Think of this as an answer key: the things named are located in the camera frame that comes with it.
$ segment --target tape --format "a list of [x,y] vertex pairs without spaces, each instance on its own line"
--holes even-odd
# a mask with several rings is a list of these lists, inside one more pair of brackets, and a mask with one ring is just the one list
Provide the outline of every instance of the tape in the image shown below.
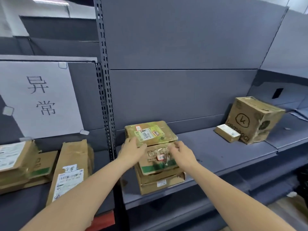
[[61,69],[67,69],[67,62],[58,62],[58,66]]
[[28,141],[28,140],[32,140],[31,137],[23,137],[23,138],[19,138],[20,142],[24,142],[24,141]]
[[7,116],[12,116],[12,115],[13,115],[13,112],[14,112],[14,108],[5,106],[5,107],[3,108],[2,114],[3,114],[3,115],[7,115]]
[[85,130],[81,130],[79,133],[82,134],[82,135],[88,135],[90,132],[89,131],[85,131]]

